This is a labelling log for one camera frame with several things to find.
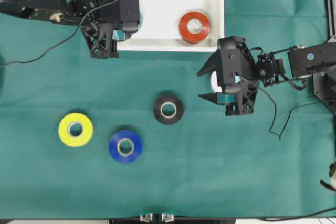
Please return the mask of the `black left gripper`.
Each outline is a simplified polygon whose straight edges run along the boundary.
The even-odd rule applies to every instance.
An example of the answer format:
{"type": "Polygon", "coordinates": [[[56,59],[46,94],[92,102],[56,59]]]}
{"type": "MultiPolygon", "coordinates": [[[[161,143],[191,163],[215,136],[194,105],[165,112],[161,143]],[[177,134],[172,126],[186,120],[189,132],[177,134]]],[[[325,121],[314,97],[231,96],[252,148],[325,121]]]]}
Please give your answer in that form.
{"type": "Polygon", "coordinates": [[[117,45],[131,38],[122,31],[123,21],[138,21],[139,0],[93,0],[81,32],[92,58],[117,58],[117,45]]]}

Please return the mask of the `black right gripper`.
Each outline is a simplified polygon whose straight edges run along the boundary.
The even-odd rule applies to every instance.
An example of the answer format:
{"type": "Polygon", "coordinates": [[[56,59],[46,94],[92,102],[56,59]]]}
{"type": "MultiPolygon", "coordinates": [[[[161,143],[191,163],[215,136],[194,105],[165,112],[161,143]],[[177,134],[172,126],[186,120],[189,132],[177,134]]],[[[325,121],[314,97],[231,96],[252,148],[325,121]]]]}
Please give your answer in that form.
{"type": "Polygon", "coordinates": [[[223,104],[226,116],[252,114],[259,87],[253,74],[254,63],[244,38],[219,39],[217,51],[211,54],[197,76],[217,71],[217,83],[223,93],[199,94],[198,97],[223,104]]]}

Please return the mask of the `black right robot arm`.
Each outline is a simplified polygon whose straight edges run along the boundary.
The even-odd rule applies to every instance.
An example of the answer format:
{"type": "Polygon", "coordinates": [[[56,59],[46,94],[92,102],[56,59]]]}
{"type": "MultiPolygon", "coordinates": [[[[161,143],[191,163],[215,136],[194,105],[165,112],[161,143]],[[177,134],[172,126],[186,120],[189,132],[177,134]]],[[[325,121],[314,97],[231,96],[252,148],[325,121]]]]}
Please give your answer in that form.
{"type": "MultiPolygon", "coordinates": [[[[293,79],[305,82],[313,77],[315,96],[335,113],[335,41],[323,44],[286,49],[293,79]]],[[[282,59],[275,53],[261,52],[255,60],[246,45],[245,38],[227,37],[219,39],[217,50],[210,56],[198,72],[198,76],[216,73],[221,92],[201,94],[200,98],[223,105],[226,115],[252,114],[258,87],[280,84],[280,78],[293,88],[302,90],[285,76],[282,59]]]]}

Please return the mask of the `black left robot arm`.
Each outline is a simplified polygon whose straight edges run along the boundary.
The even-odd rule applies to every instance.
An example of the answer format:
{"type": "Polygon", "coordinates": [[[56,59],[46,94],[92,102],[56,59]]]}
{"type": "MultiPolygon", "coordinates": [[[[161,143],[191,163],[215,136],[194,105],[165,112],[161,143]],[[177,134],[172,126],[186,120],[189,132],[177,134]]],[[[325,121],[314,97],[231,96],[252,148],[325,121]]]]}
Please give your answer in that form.
{"type": "Polygon", "coordinates": [[[54,24],[76,26],[91,57],[117,58],[115,31],[129,39],[139,30],[139,0],[1,0],[1,13],[54,24]]]}

